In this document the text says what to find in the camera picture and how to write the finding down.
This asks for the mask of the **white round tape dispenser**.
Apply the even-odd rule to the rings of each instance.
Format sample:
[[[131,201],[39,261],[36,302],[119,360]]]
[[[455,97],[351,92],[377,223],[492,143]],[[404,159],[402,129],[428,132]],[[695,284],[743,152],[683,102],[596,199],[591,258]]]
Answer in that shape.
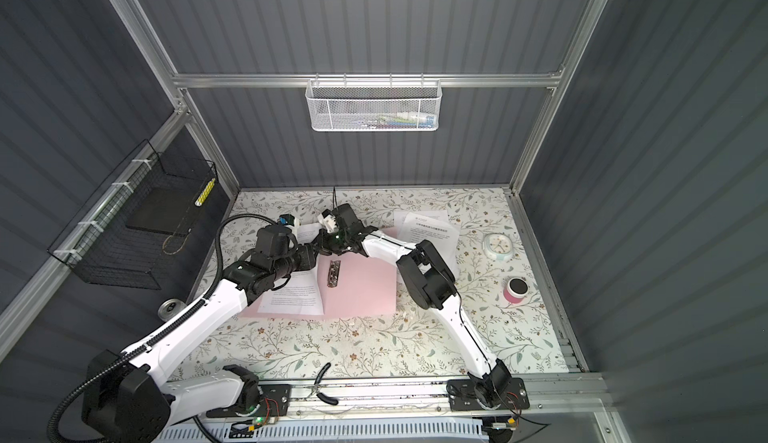
[[[486,234],[481,247],[485,256],[493,261],[509,261],[515,255],[513,240],[503,233]]]

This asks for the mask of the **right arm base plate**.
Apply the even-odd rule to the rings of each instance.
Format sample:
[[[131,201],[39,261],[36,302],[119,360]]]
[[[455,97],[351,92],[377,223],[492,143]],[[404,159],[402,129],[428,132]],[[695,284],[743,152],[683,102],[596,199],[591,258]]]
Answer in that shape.
[[[528,392],[521,378],[513,377],[506,383],[493,385],[470,378],[451,379],[446,384],[452,411],[527,410],[530,408]]]

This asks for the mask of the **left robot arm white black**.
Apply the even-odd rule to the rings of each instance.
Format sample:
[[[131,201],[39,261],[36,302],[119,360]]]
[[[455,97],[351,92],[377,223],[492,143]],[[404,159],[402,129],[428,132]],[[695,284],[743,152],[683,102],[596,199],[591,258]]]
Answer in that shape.
[[[232,316],[290,277],[317,264],[315,243],[301,243],[292,229],[268,224],[254,248],[231,264],[216,255],[216,282],[160,328],[119,353],[105,351],[69,396],[81,397],[81,419],[102,442],[151,442],[176,423],[199,420],[219,408],[265,420],[275,411],[258,376],[230,364],[207,377],[170,380],[179,364]]]

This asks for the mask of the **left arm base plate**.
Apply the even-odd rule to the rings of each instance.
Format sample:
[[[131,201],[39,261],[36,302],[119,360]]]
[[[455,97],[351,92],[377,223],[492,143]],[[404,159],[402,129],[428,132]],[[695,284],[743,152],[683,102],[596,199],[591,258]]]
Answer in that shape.
[[[205,413],[207,418],[278,418],[287,415],[292,386],[288,384],[261,384],[258,399],[252,403],[236,402],[225,408],[216,408]]]

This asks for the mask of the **metal folder clip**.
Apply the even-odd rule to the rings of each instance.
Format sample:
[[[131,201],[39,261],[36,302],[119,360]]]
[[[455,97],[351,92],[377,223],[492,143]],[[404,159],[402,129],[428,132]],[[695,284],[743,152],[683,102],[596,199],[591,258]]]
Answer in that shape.
[[[332,260],[329,264],[328,274],[327,274],[327,287],[328,288],[336,288],[339,283],[339,277],[340,277],[340,269],[341,269],[341,261],[340,260]]]

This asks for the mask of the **yellow marker in basket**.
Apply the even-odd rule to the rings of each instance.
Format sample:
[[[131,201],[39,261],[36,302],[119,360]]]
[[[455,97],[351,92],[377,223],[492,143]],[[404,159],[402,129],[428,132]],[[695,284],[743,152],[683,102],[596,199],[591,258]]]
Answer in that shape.
[[[203,206],[203,204],[206,202],[207,198],[209,197],[209,195],[212,193],[213,189],[215,188],[216,182],[217,182],[217,178],[213,177],[213,178],[211,178],[205,184],[205,186],[201,189],[200,193],[198,194],[198,196],[196,197],[196,199],[194,201],[194,205],[196,207],[202,207]]]

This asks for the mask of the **silver drink can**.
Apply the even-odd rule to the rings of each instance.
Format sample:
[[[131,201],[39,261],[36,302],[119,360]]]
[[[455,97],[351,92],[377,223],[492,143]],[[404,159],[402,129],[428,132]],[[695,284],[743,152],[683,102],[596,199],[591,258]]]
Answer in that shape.
[[[164,301],[158,308],[158,317],[167,322],[172,319],[184,306],[184,303],[176,298],[171,298]]]

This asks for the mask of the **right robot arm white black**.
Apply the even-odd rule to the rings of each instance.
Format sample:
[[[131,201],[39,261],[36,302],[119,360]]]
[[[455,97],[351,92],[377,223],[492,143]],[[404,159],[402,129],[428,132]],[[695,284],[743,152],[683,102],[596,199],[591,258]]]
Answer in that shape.
[[[410,243],[391,237],[364,224],[348,204],[323,210],[317,221],[321,229],[313,242],[321,254],[356,253],[396,266],[411,299],[433,313],[458,345],[479,403],[486,408],[504,403],[511,372],[473,325],[455,276],[431,241]]]

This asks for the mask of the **printed white paper sheet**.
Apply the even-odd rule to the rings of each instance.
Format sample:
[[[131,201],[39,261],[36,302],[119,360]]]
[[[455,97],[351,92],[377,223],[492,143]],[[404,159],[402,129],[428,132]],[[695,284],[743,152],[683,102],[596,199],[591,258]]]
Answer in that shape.
[[[299,237],[294,232],[293,234],[299,244],[309,243],[306,238]],[[322,315],[324,310],[317,280],[317,264],[312,270],[293,273],[285,286],[263,293],[258,298],[258,303],[257,312],[260,315],[281,317]]]

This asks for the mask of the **black pad in basket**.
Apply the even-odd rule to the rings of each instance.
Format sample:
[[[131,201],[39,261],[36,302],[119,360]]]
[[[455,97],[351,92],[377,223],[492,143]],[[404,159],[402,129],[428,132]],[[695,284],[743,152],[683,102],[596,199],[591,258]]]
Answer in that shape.
[[[154,188],[128,217],[126,227],[173,236],[189,234],[201,212],[187,190]]]

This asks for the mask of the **pink file folder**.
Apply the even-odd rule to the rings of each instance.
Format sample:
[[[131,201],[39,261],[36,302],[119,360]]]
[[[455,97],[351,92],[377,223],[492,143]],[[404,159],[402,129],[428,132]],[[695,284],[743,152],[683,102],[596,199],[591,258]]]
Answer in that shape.
[[[327,287],[327,274],[332,260],[341,261],[339,283]],[[323,303],[320,316],[281,317],[260,315],[258,299],[242,310],[242,318],[289,318],[330,320],[356,317],[390,316],[396,311],[396,267],[381,259],[355,253],[317,258],[317,280]]]

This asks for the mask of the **pink tape roll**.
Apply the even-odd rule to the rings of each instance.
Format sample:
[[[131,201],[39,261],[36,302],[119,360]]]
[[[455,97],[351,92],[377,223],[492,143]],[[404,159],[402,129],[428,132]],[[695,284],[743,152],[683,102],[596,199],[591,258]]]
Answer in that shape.
[[[503,296],[508,303],[519,304],[526,298],[529,289],[525,279],[513,277],[504,284]]]

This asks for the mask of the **white paper sheet underneath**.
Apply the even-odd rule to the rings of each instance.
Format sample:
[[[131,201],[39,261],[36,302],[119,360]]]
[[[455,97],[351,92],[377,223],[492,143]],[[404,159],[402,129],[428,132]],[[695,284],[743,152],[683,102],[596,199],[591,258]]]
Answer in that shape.
[[[394,228],[400,240],[410,243],[429,240],[448,264],[453,275],[456,278],[460,276],[456,259],[460,231],[449,222],[446,210],[397,210],[394,212]]]

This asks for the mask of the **pens in white basket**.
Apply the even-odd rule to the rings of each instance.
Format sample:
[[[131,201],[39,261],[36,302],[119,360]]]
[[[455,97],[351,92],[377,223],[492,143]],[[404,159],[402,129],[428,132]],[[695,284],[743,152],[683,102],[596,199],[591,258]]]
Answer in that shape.
[[[369,129],[434,129],[438,126],[438,116],[425,112],[382,113],[358,118],[352,124]]]

